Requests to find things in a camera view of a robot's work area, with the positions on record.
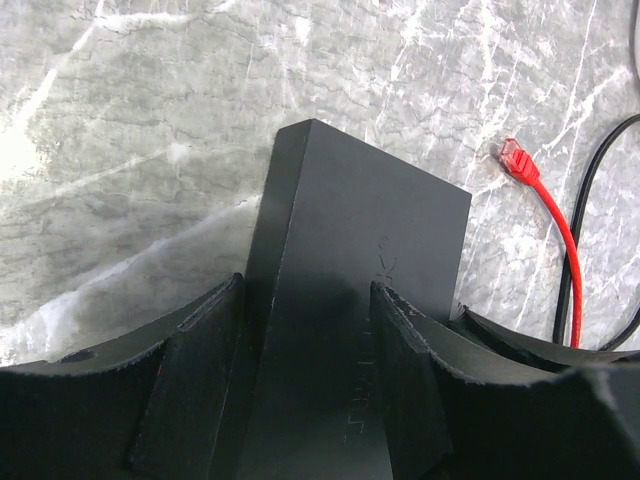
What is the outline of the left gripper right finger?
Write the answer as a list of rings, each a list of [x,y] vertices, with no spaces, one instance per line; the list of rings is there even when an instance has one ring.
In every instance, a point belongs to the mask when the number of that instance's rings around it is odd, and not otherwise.
[[[371,287],[398,479],[635,479],[639,366],[548,372],[498,355]]]

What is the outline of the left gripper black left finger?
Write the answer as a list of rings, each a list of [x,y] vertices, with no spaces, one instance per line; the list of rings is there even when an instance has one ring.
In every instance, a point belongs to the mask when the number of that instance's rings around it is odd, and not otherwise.
[[[1,371],[5,479],[230,479],[244,280],[55,362]]]

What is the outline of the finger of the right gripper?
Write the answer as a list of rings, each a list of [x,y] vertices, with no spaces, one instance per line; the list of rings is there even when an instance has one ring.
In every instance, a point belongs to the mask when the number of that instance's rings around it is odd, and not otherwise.
[[[559,346],[509,330],[466,306],[449,320],[449,328],[498,355],[548,372],[597,364],[639,366],[638,351],[599,352]]]

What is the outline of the black network switch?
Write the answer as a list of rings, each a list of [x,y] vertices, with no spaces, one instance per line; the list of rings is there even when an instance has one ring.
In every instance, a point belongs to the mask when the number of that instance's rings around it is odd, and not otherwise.
[[[370,286],[449,317],[468,192],[316,119],[274,141],[246,268],[242,479],[388,479]]]

